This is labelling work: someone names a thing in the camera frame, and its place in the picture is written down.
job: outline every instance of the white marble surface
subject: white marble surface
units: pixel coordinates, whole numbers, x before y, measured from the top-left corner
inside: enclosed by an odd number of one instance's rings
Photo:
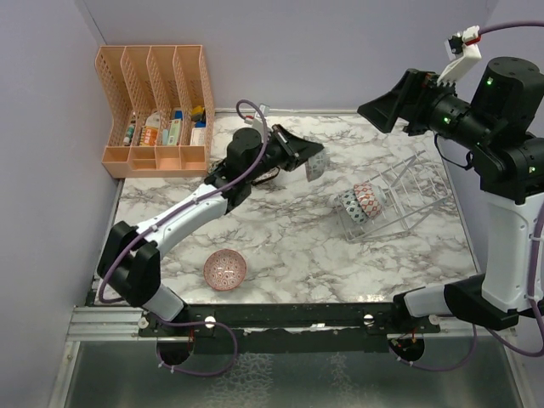
[[[231,214],[178,244],[162,261],[163,283],[189,303],[317,303],[387,301],[395,293],[455,281],[475,273],[459,214],[441,207],[408,235],[349,243],[330,197],[388,165],[425,149],[440,163],[428,135],[407,137],[397,127],[379,133],[360,116],[271,117],[298,136],[315,136],[329,151],[323,177],[283,173],[253,188]],[[223,157],[237,116],[218,116],[212,155]],[[199,179],[127,179],[116,221],[137,224],[184,199]],[[239,251],[248,272],[231,292],[207,285],[202,266],[222,248]]]

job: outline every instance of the white wall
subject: white wall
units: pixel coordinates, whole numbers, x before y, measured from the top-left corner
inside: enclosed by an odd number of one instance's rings
[[[109,44],[201,43],[216,106],[356,109],[406,68],[441,70],[443,41],[497,0],[84,0]]]
[[[0,405],[47,406],[116,184],[97,42],[73,0],[0,5]]]
[[[542,0],[501,0],[487,25],[513,20],[544,20],[544,2]],[[483,62],[459,84],[460,96],[465,100],[471,100],[487,61],[494,57],[506,55],[524,58],[537,64],[544,72],[543,44],[544,29],[542,28],[516,28],[484,35],[479,46],[484,57]],[[541,105],[530,131],[536,136],[544,136],[544,104]],[[445,153],[455,160],[462,161],[466,151],[455,144],[448,143],[445,145]],[[450,166],[450,170],[463,216],[467,220],[476,257],[482,270],[485,270],[489,220],[483,196],[479,191],[479,177],[473,171],[464,172],[453,166]],[[523,319],[518,326],[518,340],[520,347],[524,349],[537,350],[541,347],[540,334],[533,320]],[[542,358],[525,359],[524,363],[530,375],[533,392],[540,402],[538,406],[544,406],[544,388],[541,385],[544,378]]]

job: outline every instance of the desk organizer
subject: desk organizer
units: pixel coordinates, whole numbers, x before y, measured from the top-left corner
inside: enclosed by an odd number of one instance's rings
[[[207,174],[212,147],[213,106],[206,59],[200,45],[104,46],[95,60],[96,71],[110,104],[113,123],[102,163],[117,179],[133,177],[196,177]],[[196,106],[206,109],[204,145],[190,145]],[[162,145],[162,130],[181,108],[183,125],[177,145]],[[146,118],[160,114],[155,146],[140,146]],[[131,119],[135,129],[123,145]]]

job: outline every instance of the dish rack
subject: dish rack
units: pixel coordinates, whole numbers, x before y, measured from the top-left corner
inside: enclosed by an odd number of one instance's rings
[[[366,241],[413,230],[450,199],[446,180],[443,166],[422,150],[366,180],[382,188],[386,202],[382,213],[365,224],[354,222],[337,196],[335,208],[346,239]]]

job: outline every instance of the pink bowl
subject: pink bowl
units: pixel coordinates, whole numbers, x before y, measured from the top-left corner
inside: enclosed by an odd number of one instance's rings
[[[244,258],[231,249],[213,253],[204,263],[204,279],[216,291],[231,291],[246,277]]]

